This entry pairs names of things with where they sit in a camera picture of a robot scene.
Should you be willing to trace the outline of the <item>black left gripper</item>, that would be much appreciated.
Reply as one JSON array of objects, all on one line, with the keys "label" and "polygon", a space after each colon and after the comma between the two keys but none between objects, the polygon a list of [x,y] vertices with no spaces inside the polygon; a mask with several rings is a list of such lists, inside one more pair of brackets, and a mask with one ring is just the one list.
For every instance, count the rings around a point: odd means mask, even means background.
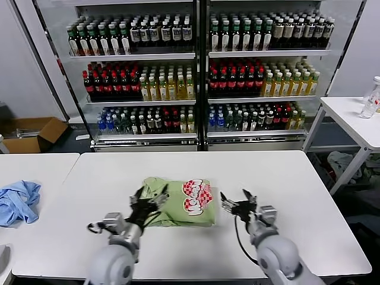
[{"label": "black left gripper", "polygon": [[[165,204],[169,194],[167,193],[168,184],[165,184],[161,193],[157,196],[158,204]],[[138,189],[134,195],[129,198],[132,213],[129,216],[129,222],[137,226],[148,226],[157,218],[161,212],[157,203],[148,198],[140,199],[143,187]]]}]

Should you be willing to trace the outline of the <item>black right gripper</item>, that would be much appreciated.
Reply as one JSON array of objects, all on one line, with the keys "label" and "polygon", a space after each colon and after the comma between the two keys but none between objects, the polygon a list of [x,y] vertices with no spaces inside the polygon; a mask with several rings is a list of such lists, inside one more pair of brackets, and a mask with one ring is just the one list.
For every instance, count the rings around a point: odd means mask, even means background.
[{"label": "black right gripper", "polygon": [[257,202],[254,196],[247,190],[242,189],[247,200],[232,201],[227,199],[224,193],[220,192],[223,208],[233,216],[238,216],[243,222],[250,222],[250,215],[256,212]]}]

